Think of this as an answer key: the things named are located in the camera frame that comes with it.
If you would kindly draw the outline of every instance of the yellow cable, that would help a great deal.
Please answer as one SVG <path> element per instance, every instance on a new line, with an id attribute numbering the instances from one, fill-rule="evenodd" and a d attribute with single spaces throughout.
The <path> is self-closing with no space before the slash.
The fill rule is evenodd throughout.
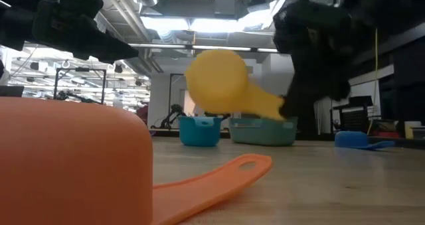
<path id="1" fill-rule="evenodd" d="M 375 101 L 377 98 L 377 82 L 378 82 L 378 65 L 379 65 L 379 56 L 378 56 L 378 29 L 375 29 L 375 88 L 373 90 L 373 110 L 372 116 L 375 115 Z M 372 117 L 371 123 L 369 124 L 369 128 L 367 130 L 367 135 L 371 132 L 372 124 L 374 117 Z"/>

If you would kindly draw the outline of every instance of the blue plastic basket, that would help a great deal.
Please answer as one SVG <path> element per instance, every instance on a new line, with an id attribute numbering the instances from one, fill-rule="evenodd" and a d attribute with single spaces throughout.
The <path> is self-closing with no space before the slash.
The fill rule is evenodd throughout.
<path id="1" fill-rule="evenodd" d="M 180 141 L 188 146 L 215 146 L 220 140 L 221 118 L 179 117 Z"/>
<path id="2" fill-rule="evenodd" d="M 235 143 L 288 146 L 295 141 L 297 118 L 285 121 L 272 119 L 231 119 L 230 137 Z"/>

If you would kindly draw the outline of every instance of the table surface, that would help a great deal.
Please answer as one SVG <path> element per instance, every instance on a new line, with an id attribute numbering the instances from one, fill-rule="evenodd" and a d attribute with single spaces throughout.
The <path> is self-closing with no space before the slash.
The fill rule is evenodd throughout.
<path id="1" fill-rule="evenodd" d="M 238 196 L 181 224 L 425 224 L 425 152 L 334 148 L 296 141 L 293 147 L 186 147 L 153 138 L 154 183 L 187 179 L 244 153 L 269 155 L 272 170 Z"/>

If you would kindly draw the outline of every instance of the orange spatula handle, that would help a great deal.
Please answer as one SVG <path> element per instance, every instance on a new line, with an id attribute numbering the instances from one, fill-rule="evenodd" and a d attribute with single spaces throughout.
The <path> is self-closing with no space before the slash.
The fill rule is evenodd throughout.
<path id="1" fill-rule="evenodd" d="M 250 186 L 272 166 L 269 156 L 246 154 L 198 177 L 153 187 L 152 225 L 175 224 Z"/>

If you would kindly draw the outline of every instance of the yellow measuring cup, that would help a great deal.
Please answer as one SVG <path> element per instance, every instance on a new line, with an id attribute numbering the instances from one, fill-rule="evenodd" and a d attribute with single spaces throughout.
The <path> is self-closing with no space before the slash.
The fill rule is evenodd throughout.
<path id="1" fill-rule="evenodd" d="M 206 50 L 186 71 L 192 100 L 210 113 L 245 112 L 282 120 L 284 99 L 248 80 L 243 59 L 230 50 Z"/>

